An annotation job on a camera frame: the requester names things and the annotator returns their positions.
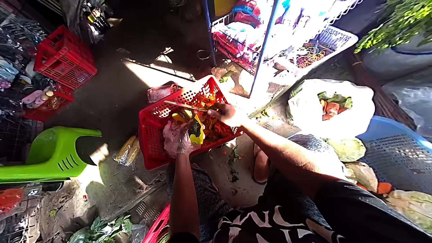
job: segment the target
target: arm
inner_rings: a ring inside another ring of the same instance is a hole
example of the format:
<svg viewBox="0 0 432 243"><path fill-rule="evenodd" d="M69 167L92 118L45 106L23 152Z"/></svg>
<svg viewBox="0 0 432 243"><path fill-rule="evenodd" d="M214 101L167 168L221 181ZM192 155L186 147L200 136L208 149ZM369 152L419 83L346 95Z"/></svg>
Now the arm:
<svg viewBox="0 0 432 243"><path fill-rule="evenodd" d="M345 178L337 159L333 161L261 127L251 119L236 114L232 105L217 103L215 108L219 112L210 110L210 115L229 126L241 127L269 157L272 165L301 187L309 197L313 198L326 182Z"/></svg>
<svg viewBox="0 0 432 243"><path fill-rule="evenodd" d="M200 219L198 215L198 201L195 194L194 179L189 162L190 140L180 145L181 152L175 161L174 184L171 195L169 217L170 235L189 232L200 238Z"/></svg>

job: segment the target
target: carrot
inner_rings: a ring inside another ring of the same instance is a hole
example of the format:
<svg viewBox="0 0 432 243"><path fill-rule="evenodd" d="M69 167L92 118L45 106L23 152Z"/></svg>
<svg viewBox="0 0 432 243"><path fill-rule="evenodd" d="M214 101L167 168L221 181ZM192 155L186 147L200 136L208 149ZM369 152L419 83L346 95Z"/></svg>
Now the carrot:
<svg viewBox="0 0 432 243"><path fill-rule="evenodd" d="M325 114L325 115L323 115L323 121L328 120L328 119L330 119L336 115L337 114L335 114L335 113Z"/></svg>
<svg viewBox="0 0 432 243"><path fill-rule="evenodd" d="M378 194L389 193L391 192L392 187L393 186L388 182L378 182L377 193Z"/></svg>
<svg viewBox="0 0 432 243"><path fill-rule="evenodd" d="M366 187L362 186L361 184L357 183L357 186L360 187L361 189L365 189L366 191L368 190Z"/></svg>
<svg viewBox="0 0 432 243"><path fill-rule="evenodd" d="M337 112L339 111L340 105L336 102L327 102L327 106L325 108L325 111L327 111L327 113L334 113L337 114Z"/></svg>
<svg viewBox="0 0 432 243"><path fill-rule="evenodd" d="M347 107L340 107L339 111L337 113L340 114L341 112L346 111L346 110L348 110Z"/></svg>

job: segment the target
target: corn cob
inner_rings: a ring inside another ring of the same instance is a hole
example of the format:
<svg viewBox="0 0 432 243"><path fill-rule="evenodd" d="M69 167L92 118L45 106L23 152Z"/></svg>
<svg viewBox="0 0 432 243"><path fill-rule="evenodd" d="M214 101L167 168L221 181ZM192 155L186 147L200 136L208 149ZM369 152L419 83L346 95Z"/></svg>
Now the corn cob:
<svg viewBox="0 0 432 243"><path fill-rule="evenodd" d="M118 152L117 156L115 157L115 161L117 162L124 162L121 161L122 158L127 158L127 154L129 149L132 147L133 142L137 139L137 137L134 135L132 137L130 137L126 143L123 144L123 147L121 147L120 151Z"/></svg>
<svg viewBox="0 0 432 243"><path fill-rule="evenodd" d="M140 142L138 141L138 139L135 139L132 147L129 149L129 153L127 154L126 165L131 165L137 158L139 152L140 152Z"/></svg>

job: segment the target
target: red plastic crate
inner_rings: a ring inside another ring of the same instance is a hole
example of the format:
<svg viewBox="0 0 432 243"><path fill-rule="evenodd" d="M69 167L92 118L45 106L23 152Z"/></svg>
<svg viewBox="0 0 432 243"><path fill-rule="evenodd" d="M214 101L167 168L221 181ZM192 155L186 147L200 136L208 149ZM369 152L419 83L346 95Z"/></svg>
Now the red plastic crate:
<svg viewBox="0 0 432 243"><path fill-rule="evenodd" d="M63 84L56 84L56 91L47 101L36 109L27 109L24 117L44 122L62 107L73 101L73 90Z"/></svg>
<svg viewBox="0 0 432 243"><path fill-rule="evenodd" d="M140 141L141 152L144 155L144 166L147 170L156 169L160 166L173 162L174 159L168 157L164 149L164 137L162 134L163 128L168 123L172 113L179 109L178 106L166 104L164 101L173 101L192 105L199 98L207 93L214 93L216 102L225 103L224 95L217 85L214 76L206 76L192 86L183 88L157 102L142 109L139 113L140 127L138 128L138 138ZM201 146L200 149L195 150L191 155L208 151L211 148L220 146L228 141L243 134L238 128L231 128L232 135L207 146Z"/></svg>
<svg viewBox="0 0 432 243"><path fill-rule="evenodd" d="M146 237L144 237L142 243L156 243L157 242L157 238L158 238L159 234L168 225L169 209L170 209L170 203L168 203L168 205L166 205L166 207L162 211L161 215L159 215L158 219L156 219L155 223L150 228Z"/></svg>
<svg viewBox="0 0 432 243"><path fill-rule="evenodd" d="M73 90L98 72L90 48L65 26L39 44L34 70Z"/></svg>

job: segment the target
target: blue container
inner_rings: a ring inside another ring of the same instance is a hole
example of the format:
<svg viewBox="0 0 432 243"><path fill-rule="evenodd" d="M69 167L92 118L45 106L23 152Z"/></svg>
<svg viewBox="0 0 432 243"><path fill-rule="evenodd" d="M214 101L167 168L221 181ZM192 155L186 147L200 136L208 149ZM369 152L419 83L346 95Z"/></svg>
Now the blue container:
<svg viewBox="0 0 432 243"><path fill-rule="evenodd" d="M372 167L379 181L405 191L432 194L432 143L381 116L373 116L368 130L357 137L366 146L359 161Z"/></svg>

